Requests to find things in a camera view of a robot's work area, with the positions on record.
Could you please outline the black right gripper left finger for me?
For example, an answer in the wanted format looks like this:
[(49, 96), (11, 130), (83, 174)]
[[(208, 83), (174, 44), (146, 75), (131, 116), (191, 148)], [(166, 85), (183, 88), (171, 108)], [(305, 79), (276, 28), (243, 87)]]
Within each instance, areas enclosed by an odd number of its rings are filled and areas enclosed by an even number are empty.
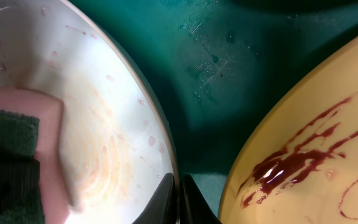
[(176, 222), (177, 190), (174, 175), (167, 173), (133, 224), (176, 224)]

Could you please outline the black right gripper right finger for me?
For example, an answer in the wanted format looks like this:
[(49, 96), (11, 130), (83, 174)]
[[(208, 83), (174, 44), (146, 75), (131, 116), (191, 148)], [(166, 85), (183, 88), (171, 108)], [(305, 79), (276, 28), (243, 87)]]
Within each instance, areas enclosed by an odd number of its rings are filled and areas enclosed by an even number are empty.
[(180, 223), (221, 224), (190, 174), (180, 181)]

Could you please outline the light blue plate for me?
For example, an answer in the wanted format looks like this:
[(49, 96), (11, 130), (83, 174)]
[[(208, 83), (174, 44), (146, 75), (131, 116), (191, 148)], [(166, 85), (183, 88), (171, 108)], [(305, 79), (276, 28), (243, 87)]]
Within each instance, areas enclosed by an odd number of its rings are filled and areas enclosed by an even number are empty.
[(0, 86), (63, 101), (63, 223), (132, 223), (175, 150), (150, 85), (130, 56), (68, 1), (0, 1)]

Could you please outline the pink green sponge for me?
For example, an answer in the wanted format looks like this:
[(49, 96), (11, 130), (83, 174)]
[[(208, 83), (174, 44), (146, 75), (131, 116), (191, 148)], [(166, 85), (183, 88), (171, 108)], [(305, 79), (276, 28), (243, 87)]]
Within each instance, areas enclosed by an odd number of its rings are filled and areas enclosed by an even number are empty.
[(12, 144), (0, 149), (19, 157), (32, 156), (40, 162), (40, 193), (46, 222), (65, 223), (70, 212), (59, 155), (63, 101), (36, 91), (0, 87), (0, 110), (39, 122), (35, 129), (37, 139), (29, 153), (24, 151), (23, 143), (19, 144), (20, 149), (14, 149)]

